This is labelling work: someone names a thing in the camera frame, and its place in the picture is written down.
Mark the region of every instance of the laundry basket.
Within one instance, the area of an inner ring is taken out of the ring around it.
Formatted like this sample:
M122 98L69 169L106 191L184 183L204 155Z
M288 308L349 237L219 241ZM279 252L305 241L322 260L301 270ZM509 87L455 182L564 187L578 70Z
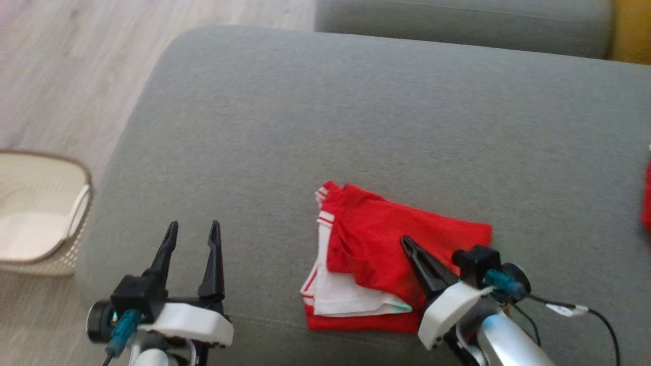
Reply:
M0 269L73 274L91 199L80 163L0 150Z

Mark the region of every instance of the white fabric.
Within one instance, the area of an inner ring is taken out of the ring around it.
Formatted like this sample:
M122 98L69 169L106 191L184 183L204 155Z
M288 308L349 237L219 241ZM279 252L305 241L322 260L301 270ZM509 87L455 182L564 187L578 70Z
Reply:
M321 206L327 190L316 192ZM363 317L380 314L408 313L411 306L394 294L359 286L352 274L333 273L326 268L327 247L335 216L321 211L316 222L318 253L314 267L301 288L303 301L314 306L314 314L325 317Z

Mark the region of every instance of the gray cushion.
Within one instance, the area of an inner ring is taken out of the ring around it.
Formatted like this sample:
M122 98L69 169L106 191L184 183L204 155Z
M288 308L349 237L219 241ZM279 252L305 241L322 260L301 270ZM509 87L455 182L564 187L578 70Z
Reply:
M146 268L180 223L168 288L192 296L222 224L234 346L214 364L456 364L414 335L314 333L299 288L316 256L313 192L353 182L494 226L534 292L612 320L624 364L651 337L639 230L651 67L354 35L207 27L161 57L83 239L88 303ZM561 364L608 364L593 318L523 303Z
M612 0L317 0L316 30L603 58Z

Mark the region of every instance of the basket handle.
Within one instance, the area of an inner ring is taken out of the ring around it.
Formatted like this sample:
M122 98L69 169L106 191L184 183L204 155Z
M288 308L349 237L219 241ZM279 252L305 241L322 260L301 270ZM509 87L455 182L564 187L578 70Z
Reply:
M67 239L71 237L71 235L74 233L72 226L75 223L75 219L77 218L77 215L79 214L79 209L81 208L81 203L83 202L83 199L90 193L90 184L86 184L81 188L81 191L79 192L79 195L77 196L77 199L75 199L75 202L72 204L72 211L70 211L70 215L68 216L68 225L67 230L64 233L64 239Z

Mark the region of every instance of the teal connector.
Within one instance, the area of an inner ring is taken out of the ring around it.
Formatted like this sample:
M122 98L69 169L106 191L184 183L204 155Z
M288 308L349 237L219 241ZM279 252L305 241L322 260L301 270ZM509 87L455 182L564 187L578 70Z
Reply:
M496 290L505 292L516 301L527 297L527 291L520 282L517 282L513 277L507 276L498 270L488 270L484 279L487 284L495 287Z
M142 316L139 311L127 310L118 321L113 332L111 332L111 341L106 346L106 354L109 358L118 358L124 351L129 338L135 333L140 325Z

